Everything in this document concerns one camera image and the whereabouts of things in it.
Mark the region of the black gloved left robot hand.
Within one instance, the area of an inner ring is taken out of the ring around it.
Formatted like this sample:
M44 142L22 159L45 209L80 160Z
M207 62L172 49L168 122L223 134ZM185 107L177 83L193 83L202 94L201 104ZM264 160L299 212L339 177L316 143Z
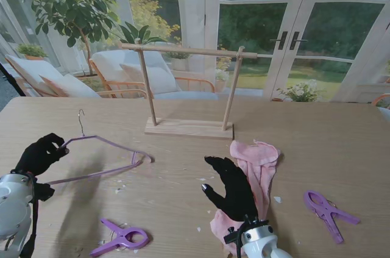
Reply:
M11 171L18 174L31 174L34 177L46 172L48 168L69 153L63 138L50 133L29 145L23 152L16 167Z

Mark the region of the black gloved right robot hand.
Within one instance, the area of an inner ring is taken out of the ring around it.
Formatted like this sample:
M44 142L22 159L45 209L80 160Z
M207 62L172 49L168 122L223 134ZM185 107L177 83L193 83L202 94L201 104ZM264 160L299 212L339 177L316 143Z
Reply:
M228 158L206 156L205 161L218 173L225 186L225 196L216 193L208 184L202 184L207 198L233 221L258 218L254 194L242 169Z

